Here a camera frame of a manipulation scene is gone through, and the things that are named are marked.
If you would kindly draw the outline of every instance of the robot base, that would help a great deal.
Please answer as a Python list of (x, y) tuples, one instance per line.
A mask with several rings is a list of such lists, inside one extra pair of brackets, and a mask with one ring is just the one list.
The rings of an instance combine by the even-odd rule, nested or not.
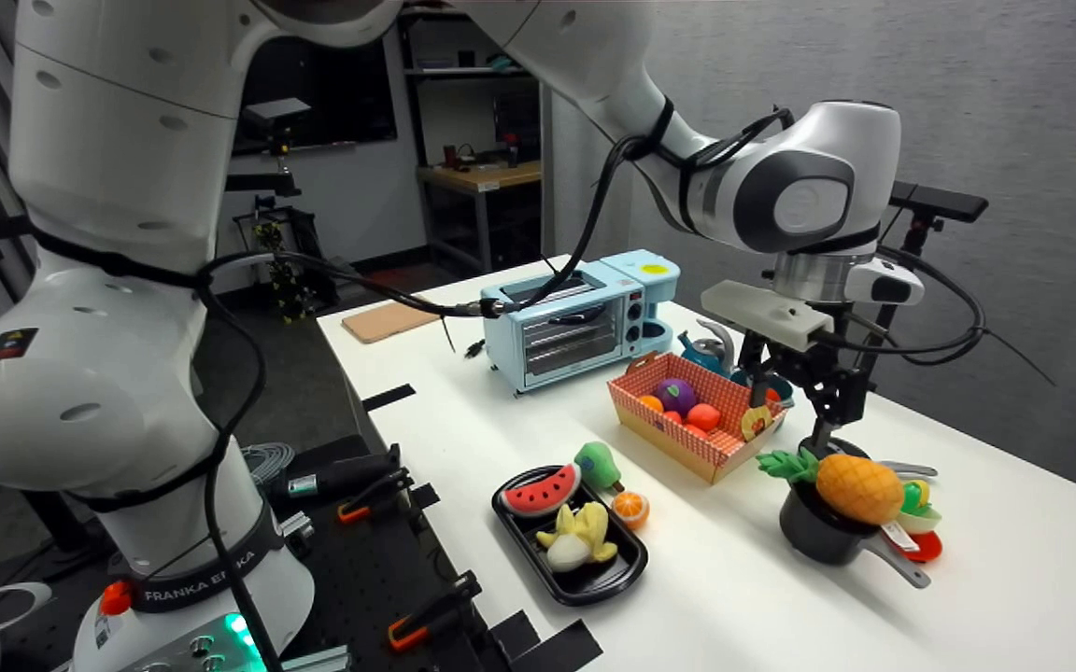
[[(286, 550), (280, 550), (246, 573), (246, 591), (270, 625), (271, 644), (286, 650), (315, 609), (315, 573)], [(72, 672), (146, 672), (150, 663), (179, 669), (179, 662), (191, 662), (185, 634), (229, 612), (237, 612), (231, 592), (215, 592), (179, 612), (123, 615), (103, 615), (93, 602), (79, 625)]]

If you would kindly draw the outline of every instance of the basket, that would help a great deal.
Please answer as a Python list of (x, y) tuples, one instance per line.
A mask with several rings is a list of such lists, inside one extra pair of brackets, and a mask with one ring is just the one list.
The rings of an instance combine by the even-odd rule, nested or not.
[[(699, 399), (721, 411), (721, 425), (709, 438), (696, 438), (684, 425), (640, 401), (640, 394), (653, 394), (656, 380), (664, 377), (692, 380)], [(640, 438), (646, 438), (650, 442), (656, 442), (664, 455), (679, 460), (692, 475), (707, 480), (721, 480), (732, 465), (754, 455), (783, 419), (783, 401), (778, 399), (778, 391), (765, 391), (774, 421), (747, 442), (739, 438), (739, 419), (747, 411), (749, 388), (725, 380), (709, 370), (699, 370), (696, 363), (677, 355), (630, 363), (625, 377), (607, 380), (607, 391), (616, 419), (627, 428), (635, 428)]]

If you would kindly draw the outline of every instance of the toy food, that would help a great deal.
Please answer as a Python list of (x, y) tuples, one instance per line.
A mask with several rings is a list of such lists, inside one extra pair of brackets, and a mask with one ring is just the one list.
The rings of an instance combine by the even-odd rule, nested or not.
[(577, 490), (577, 465), (564, 464), (542, 480), (519, 480), (505, 490), (501, 501), (513, 513), (537, 520), (567, 503), (576, 490)]
[(696, 401), (687, 411), (687, 425), (699, 425), (703, 431), (713, 431), (721, 425), (721, 411), (713, 401)]
[(770, 405), (747, 405), (739, 413), (739, 438), (754, 440), (754, 438), (763, 438), (770, 428), (770, 421), (774, 421)]
[[(545, 561), (554, 571), (576, 571), (587, 561), (607, 562), (616, 554), (616, 545), (607, 540), (607, 510), (595, 501), (581, 506), (564, 503), (560, 513), (554, 520), (554, 531), (537, 531), (535, 538), (537, 538), (537, 545), (545, 545)], [(587, 554), (577, 562), (564, 562), (564, 561), (572, 561), (572, 545), (560, 538), (587, 540)]]
[(577, 480), (589, 492), (616, 492), (618, 490), (618, 465), (613, 464), (607, 442), (589, 440), (576, 452)]
[(653, 413), (662, 413), (662, 399), (656, 394), (640, 394), (642, 405), (650, 405)]
[(687, 413), (699, 401), (699, 391), (692, 380), (684, 377), (664, 377), (653, 394), (662, 399), (662, 405)]
[[(813, 460), (811, 452), (765, 452), (759, 455), (759, 465), (774, 477), (813, 480), (818, 496), (834, 510), (867, 525), (894, 521), (904, 510), (904, 490), (911, 490), (887, 465), (843, 452), (825, 460)], [(915, 492), (911, 510), (932, 513), (925, 501), (915, 501)]]
[(650, 501), (640, 492), (616, 492), (613, 510), (627, 531), (640, 531), (650, 520)]

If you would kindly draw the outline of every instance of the wicker basket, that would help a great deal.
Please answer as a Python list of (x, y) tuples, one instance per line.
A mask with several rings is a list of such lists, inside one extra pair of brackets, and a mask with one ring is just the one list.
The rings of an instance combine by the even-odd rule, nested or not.
[[(656, 380), (684, 377), (696, 383), (703, 401), (713, 401), (721, 411), (721, 425), (709, 438), (687, 431), (684, 425), (653, 413), (640, 401), (640, 394), (653, 394)], [(709, 370), (699, 370), (687, 357), (656, 355), (630, 363), (625, 377), (607, 383), (616, 419), (656, 442), (664, 455), (679, 460), (687, 471), (696, 471), (707, 480), (721, 480), (735, 464), (754, 455), (779, 425), (783, 401), (765, 391), (765, 401), (774, 411), (774, 421), (765, 431), (759, 431), (749, 442), (739, 440), (739, 419), (747, 411), (749, 388), (725, 380)]]

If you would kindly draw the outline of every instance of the black plate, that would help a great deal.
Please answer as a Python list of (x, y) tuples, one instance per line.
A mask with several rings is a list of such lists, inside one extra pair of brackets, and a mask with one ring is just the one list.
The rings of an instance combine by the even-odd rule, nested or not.
[(613, 513), (613, 506), (605, 506), (605, 501), (598, 501), (581, 490), (567, 501), (572, 506), (598, 501), (607, 510), (607, 540), (616, 545), (613, 562), (581, 562), (577, 571), (547, 571), (545, 567), (545, 550), (537, 545), (535, 533), (554, 531), (554, 513), (519, 520), (501, 501), (505, 490), (521, 486), (521, 480), (542, 480), (554, 471), (560, 471), (560, 465), (537, 465), (537, 471), (506, 477), (493, 492), (493, 510), (506, 525), (506, 533), (525, 550), (525, 554), (535, 561), (537, 573), (547, 583), (557, 602), (564, 602), (564, 604), (607, 602), (613, 592), (627, 591), (646, 571), (646, 545)]

